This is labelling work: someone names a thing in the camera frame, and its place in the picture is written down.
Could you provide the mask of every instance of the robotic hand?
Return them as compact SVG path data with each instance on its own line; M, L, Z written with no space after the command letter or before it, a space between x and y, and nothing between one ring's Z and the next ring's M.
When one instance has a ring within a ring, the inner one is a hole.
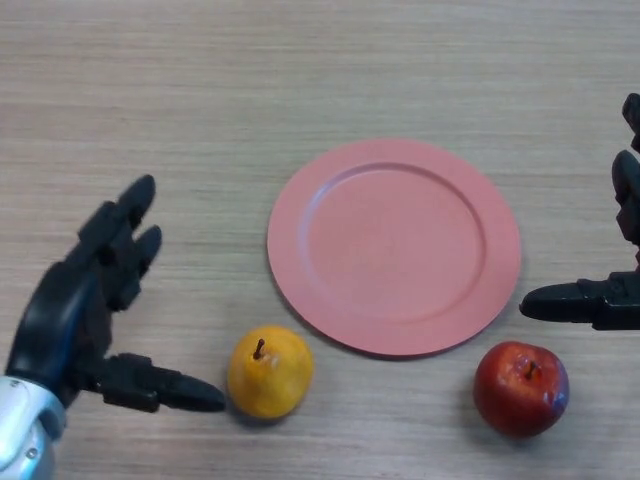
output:
M112 314L133 303L160 250L157 226L133 239L154 196L155 181L144 176L116 203L105 202L31 297L0 377L0 480L53 477L53 444L83 390L102 394L107 404L145 412L161 404L200 412L225 408L216 387L155 367L150 358L105 358Z
M640 152L640 95L629 95L622 115L631 127L631 147ZM617 222L625 240L640 247L640 163L628 150L612 167ZM640 264L640 252L636 255ZM640 267L613 272L606 280L579 279L529 292L520 305L523 315L551 322L590 323L595 330L640 330Z

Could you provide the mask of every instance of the pear stem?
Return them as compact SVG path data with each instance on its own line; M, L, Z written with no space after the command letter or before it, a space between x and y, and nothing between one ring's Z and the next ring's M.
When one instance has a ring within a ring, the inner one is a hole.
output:
M531 380L531 377L533 377L533 372L538 368L538 364L536 362L531 362L529 364L529 370L527 371L527 373L524 374L524 377L527 380Z
M253 359L260 360L262 357L262 347L264 347L264 340L261 338L258 340L258 346L256 347L256 351L253 352Z

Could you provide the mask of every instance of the plate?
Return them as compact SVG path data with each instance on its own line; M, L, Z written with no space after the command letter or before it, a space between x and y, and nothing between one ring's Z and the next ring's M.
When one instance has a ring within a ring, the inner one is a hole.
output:
M306 322L389 356L437 353L482 331L521 264L517 223L488 178L409 139L345 145L299 170L271 212L267 253Z

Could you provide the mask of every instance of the apple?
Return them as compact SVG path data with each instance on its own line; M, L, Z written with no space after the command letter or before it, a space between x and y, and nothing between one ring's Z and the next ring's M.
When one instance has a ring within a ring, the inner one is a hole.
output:
M569 377L546 348L502 342L478 364L473 401L480 416L511 438L528 438L551 428L569 402Z

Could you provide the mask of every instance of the tabletop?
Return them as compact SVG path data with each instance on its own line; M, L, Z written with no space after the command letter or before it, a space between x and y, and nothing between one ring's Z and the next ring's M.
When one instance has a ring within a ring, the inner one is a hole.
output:
M45 268L145 173L164 246L112 350L222 386L235 342L278 323L316 359L303 405L269 428L84 394L56 478L637 478L640 334L537 322L517 305L543 284L635 267L610 170L631 140L621 106L640 89L639 16L632 0L1 2L2 360ZM290 176L379 136L466 159L521 229L503 314L432 358L337 348L288 312L269 273L268 217ZM565 415L526 445L487 428L470 396L502 340L549 348L571 380Z

